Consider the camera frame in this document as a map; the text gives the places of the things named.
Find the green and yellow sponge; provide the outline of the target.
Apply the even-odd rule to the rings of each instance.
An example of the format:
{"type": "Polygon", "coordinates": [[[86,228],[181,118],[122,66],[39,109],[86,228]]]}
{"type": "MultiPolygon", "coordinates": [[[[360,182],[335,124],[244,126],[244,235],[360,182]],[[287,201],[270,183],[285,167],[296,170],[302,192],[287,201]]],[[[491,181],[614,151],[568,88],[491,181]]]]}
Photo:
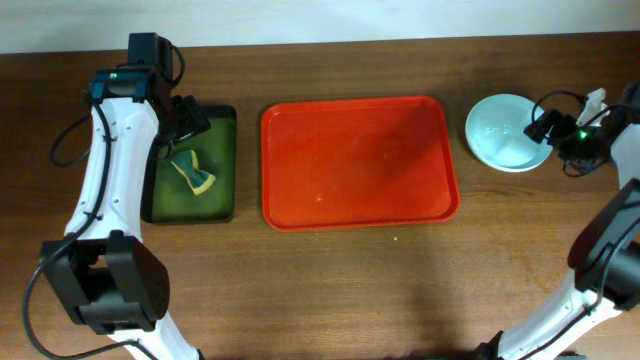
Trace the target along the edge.
{"type": "Polygon", "coordinates": [[[185,150],[171,159],[173,167],[184,177],[191,191],[196,195],[206,192],[216,181],[216,177],[202,170],[194,150],[185,150]]]}

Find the light blue plate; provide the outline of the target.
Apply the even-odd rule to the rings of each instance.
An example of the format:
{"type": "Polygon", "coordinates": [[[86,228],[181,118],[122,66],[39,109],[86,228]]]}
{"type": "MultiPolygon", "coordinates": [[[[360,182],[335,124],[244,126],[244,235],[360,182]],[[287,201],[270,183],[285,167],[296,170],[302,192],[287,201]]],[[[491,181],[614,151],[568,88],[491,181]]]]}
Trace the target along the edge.
{"type": "Polygon", "coordinates": [[[552,147],[524,134],[534,103],[522,96],[497,94],[479,101],[469,112],[465,137],[485,165],[503,172],[526,172],[541,165],[552,147]]]}

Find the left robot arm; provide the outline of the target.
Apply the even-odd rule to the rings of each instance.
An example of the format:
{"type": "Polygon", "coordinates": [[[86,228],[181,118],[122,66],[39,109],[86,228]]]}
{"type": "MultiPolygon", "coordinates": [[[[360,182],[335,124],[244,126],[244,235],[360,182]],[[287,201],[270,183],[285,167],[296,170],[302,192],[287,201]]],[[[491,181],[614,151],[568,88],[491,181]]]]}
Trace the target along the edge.
{"type": "Polygon", "coordinates": [[[156,33],[132,33],[127,60],[100,70],[87,100],[93,135],[81,194],[60,240],[43,243],[44,276],[76,325],[136,359],[199,359],[168,312],[169,274],[140,230],[146,171],[167,149],[209,130],[191,96],[171,92],[180,50],[156,33]]]}

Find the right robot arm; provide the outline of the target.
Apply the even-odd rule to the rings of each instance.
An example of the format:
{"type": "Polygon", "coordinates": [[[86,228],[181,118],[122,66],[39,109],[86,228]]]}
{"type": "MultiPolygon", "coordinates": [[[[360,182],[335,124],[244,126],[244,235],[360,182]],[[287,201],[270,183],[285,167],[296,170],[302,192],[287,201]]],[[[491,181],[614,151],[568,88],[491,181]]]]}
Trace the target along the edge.
{"type": "Polygon", "coordinates": [[[470,149],[491,168],[524,172],[556,153],[569,177],[610,164],[619,182],[573,243],[561,285],[524,322],[480,344],[472,359],[555,359],[596,325],[639,304],[639,85],[627,84],[613,105],[605,104],[604,89],[570,96],[577,116],[510,94],[481,100],[467,116],[470,149]]]}

